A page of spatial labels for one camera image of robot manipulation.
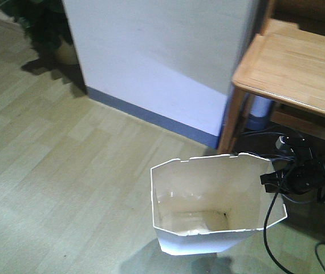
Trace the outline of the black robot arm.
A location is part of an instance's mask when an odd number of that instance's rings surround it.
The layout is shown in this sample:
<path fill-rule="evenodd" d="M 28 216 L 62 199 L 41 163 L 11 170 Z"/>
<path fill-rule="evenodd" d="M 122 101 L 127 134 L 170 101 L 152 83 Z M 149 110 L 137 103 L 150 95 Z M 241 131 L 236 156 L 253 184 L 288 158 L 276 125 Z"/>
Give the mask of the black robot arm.
<path fill-rule="evenodd" d="M 317 202 L 325 201 L 325 159 L 318 158 L 309 147 L 291 149 L 294 158 L 285 168 L 260 176 L 267 193 L 302 195 L 317 190 Z"/>

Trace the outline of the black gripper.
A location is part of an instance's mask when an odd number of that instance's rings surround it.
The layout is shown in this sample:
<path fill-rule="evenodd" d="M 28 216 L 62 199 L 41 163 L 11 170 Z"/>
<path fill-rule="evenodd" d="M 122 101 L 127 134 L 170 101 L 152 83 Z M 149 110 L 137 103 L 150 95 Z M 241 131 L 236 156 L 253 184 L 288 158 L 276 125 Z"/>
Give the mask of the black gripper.
<path fill-rule="evenodd" d="M 261 184 L 267 193 L 292 193 L 303 194 L 316 188 L 325 186 L 325 160 L 306 161 L 302 166 L 296 167 L 288 175 L 283 187 L 284 177 L 282 170 L 263 174 L 260 176 Z"/>

